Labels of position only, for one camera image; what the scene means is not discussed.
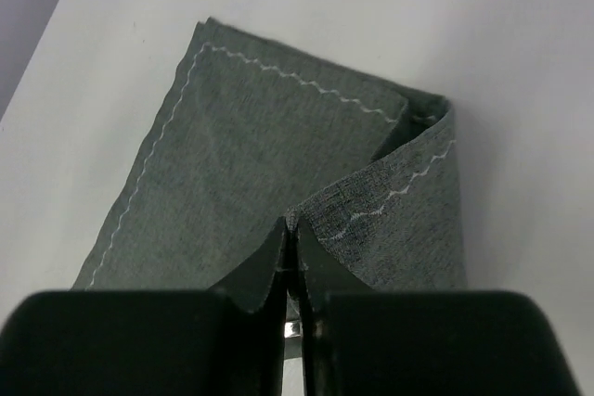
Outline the pink handled fork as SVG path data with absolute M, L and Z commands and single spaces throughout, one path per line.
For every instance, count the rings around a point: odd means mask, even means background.
M 296 339 L 302 335 L 301 321 L 289 320 L 284 325 L 284 339 Z

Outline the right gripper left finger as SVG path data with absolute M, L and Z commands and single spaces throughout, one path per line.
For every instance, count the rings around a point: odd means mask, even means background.
M 5 395 L 278 395 L 289 240 L 278 220 L 206 290 L 49 291 L 1 333 Z

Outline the grey cloth napkin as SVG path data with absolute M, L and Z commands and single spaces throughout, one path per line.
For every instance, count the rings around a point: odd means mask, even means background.
M 207 19 L 74 285 L 206 288 L 278 217 L 376 289 L 464 287 L 453 107 Z

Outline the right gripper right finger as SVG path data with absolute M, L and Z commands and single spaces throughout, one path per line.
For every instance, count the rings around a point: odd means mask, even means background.
M 576 395 L 549 319 L 510 291 L 379 292 L 301 220 L 294 241 L 308 395 Z

